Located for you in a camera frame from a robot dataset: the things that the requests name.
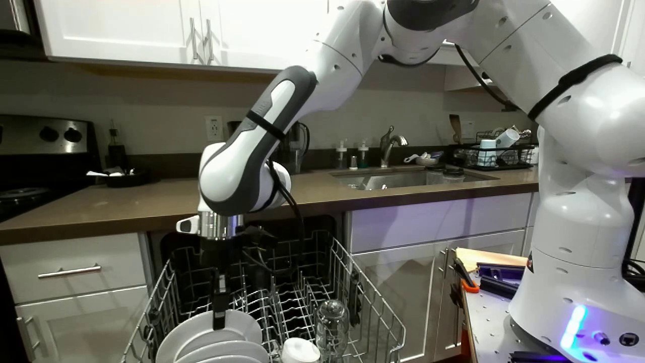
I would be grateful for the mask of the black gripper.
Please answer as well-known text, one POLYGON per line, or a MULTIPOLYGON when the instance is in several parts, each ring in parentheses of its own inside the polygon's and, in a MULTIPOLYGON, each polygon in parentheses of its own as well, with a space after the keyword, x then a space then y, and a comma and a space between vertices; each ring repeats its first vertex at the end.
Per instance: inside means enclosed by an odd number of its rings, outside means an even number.
POLYGON ((211 288, 211 329, 227 327, 231 266, 240 257, 243 247, 268 239, 270 233, 262 225, 247 225, 243 215, 220 215, 213 211, 197 211, 175 223, 179 233, 200 238, 201 266, 215 268, 211 288))

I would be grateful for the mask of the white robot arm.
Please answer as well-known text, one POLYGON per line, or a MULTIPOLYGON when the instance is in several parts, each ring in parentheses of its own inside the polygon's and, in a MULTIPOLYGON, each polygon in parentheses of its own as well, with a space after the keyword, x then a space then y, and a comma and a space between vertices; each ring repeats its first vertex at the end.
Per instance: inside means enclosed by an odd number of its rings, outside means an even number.
POLYGON ((645 174, 645 80, 551 0, 350 0, 237 132, 204 148, 200 205, 220 215, 277 205, 290 174, 270 153, 296 121, 341 106, 375 61, 419 66, 446 39, 539 125, 541 204, 512 323, 574 363, 643 363, 645 297, 624 257, 630 180, 645 174))

